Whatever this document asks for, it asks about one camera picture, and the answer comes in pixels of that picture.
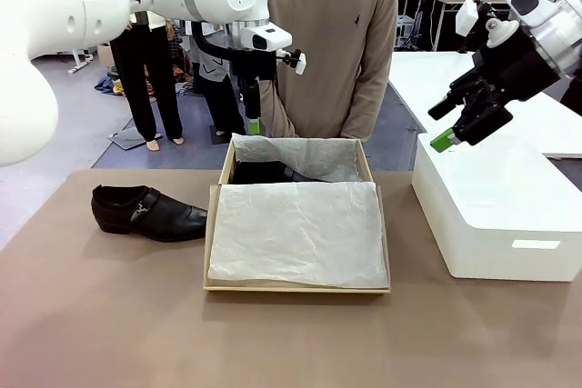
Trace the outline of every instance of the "bare foot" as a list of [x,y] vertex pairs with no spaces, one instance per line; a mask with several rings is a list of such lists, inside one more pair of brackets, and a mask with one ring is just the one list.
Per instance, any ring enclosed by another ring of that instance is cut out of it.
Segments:
[[156,140],[148,141],[147,143],[145,143],[145,145],[147,145],[147,148],[152,152],[159,152],[160,150],[160,144],[158,144]]

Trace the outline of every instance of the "cardboard box in background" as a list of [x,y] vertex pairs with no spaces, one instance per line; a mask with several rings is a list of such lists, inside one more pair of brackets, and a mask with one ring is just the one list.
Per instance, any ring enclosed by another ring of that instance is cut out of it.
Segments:
[[[358,141],[356,148],[356,166],[364,182],[374,182],[370,167],[368,165],[364,147]],[[270,293],[366,293],[366,294],[386,294],[390,293],[390,267],[388,262],[388,248],[386,241],[386,224],[384,223],[384,207],[382,205],[382,194],[380,187],[376,188],[380,215],[382,217],[382,245],[384,253],[384,263],[388,276],[388,288],[382,289],[357,289],[357,288],[337,288],[331,286],[319,286],[310,284],[296,284],[291,282],[270,281],[264,279],[247,281],[223,281],[208,278],[210,267],[210,254],[216,227],[216,213],[218,210],[218,199],[222,185],[230,184],[236,169],[236,149],[233,141],[230,142],[226,153],[225,164],[223,166],[218,186],[210,187],[210,203],[208,205],[208,219],[206,225],[206,245],[205,245],[205,265],[204,265],[204,289],[206,291],[241,291],[241,292],[270,292]]]
[[99,63],[105,67],[114,67],[115,61],[110,45],[100,45],[97,47],[97,54],[99,55]]

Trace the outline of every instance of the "blue cloth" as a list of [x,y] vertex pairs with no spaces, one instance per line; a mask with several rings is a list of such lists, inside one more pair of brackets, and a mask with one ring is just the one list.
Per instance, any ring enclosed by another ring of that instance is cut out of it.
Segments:
[[115,95],[113,92],[113,79],[109,76],[102,77],[97,85],[95,85],[95,90],[100,91],[104,95]]

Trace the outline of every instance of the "shoe heel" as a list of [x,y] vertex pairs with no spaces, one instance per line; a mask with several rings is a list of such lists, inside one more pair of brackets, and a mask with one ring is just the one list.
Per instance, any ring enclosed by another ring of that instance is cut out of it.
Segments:
[[107,232],[108,234],[121,234],[126,235],[129,234],[129,231],[124,227],[115,226],[114,224],[104,224],[104,223],[97,223],[103,232]]

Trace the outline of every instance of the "open box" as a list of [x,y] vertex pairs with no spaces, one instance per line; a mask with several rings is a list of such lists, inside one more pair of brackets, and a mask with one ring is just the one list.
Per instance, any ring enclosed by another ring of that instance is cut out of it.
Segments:
[[[364,148],[361,142],[356,142],[356,169],[363,182],[374,182],[370,168],[367,163]],[[384,223],[384,211],[380,188],[376,188],[376,195],[381,216],[382,226],[382,255],[386,268],[387,283],[386,288],[339,288],[335,286],[323,286],[312,284],[300,284],[294,282],[284,282],[275,280],[255,279],[255,280],[217,280],[208,277],[210,267],[210,257],[215,238],[216,218],[221,189],[224,185],[231,183],[236,169],[236,147],[234,140],[231,141],[226,154],[225,164],[220,175],[219,185],[210,188],[210,203],[208,206],[208,219],[206,226],[206,246],[205,246],[205,278],[204,289],[207,291],[243,291],[243,292],[277,292],[277,293],[367,293],[384,294],[390,293],[390,270],[388,263],[388,250],[386,244],[386,228]]]

